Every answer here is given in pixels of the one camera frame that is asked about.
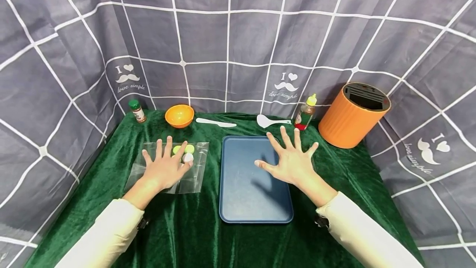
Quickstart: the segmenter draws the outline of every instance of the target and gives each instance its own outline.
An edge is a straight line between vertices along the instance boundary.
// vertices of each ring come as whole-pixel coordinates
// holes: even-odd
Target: right hand
[[[271,145],[276,150],[279,156],[278,165],[270,165],[265,161],[257,160],[255,165],[268,171],[273,177],[294,184],[298,188],[309,180],[310,177],[316,175],[312,167],[311,158],[316,152],[319,144],[314,143],[309,150],[303,152],[301,149],[300,131],[294,129],[294,146],[291,139],[286,133],[286,129],[281,126],[281,136],[283,138],[286,148],[282,148],[271,133],[266,133]]]

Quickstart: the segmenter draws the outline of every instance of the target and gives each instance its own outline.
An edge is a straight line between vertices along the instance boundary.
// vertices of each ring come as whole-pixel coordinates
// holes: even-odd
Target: ziplock bag
[[[208,142],[199,142],[199,143],[188,143],[189,145],[193,145],[195,147],[195,151],[193,153],[193,165],[188,170],[187,173],[179,180],[176,184],[174,184],[169,189],[164,189],[160,193],[166,194],[189,194],[189,193],[200,193],[202,188],[202,181],[203,181],[203,173],[205,170],[205,164],[207,162],[207,155],[208,155]],[[162,151],[165,150],[166,143],[162,143]],[[182,143],[173,143],[172,147],[180,146]],[[151,159],[155,159],[155,152],[157,149],[156,142],[144,142],[142,149],[147,150],[148,154],[150,155]],[[142,152],[139,152],[134,164],[132,164],[131,174],[129,175],[129,179],[127,180],[126,187],[124,192],[127,192],[131,187],[139,180],[146,170],[146,161]]]

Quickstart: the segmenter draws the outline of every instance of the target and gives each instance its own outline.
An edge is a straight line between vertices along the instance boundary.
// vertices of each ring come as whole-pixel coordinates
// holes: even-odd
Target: white spoon
[[[197,121],[198,123],[216,124],[219,127],[235,127],[235,126],[237,126],[236,123],[220,122],[220,121],[215,121],[215,120],[206,120],[205,118],[197,118],[195,121]]]
[[[263,114],[259,114],[256,117],[256,121],[258,121],[258,125],[263,128],[269,127],[271,124],[275,123],[291,124],[291,120],[270,120]]]

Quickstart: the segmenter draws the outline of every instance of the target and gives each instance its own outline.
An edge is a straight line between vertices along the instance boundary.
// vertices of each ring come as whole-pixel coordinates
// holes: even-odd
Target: wrist
[[[315,172],[297,187],[308,196],[318,208],[329,203],[338,193]]]
[[[146,195],[148,194],[155,196],[157,193],[160,193],[164,189],[160,182],[158,182],[157,180],[151,180],[147,177],[141,177],[139,180],[137,180],[134,186],[136,185],[140,187],[141,192]]]
[[[143,211],[159,191],[154,184],[141,178],[122,198]]]

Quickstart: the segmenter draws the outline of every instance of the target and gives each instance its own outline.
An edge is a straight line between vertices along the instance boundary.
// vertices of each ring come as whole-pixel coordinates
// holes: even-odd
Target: green lid
[[[129,100],[129,107],[131,107],[132,110],[137,110],[140,108],[140,103],[137,99]]]

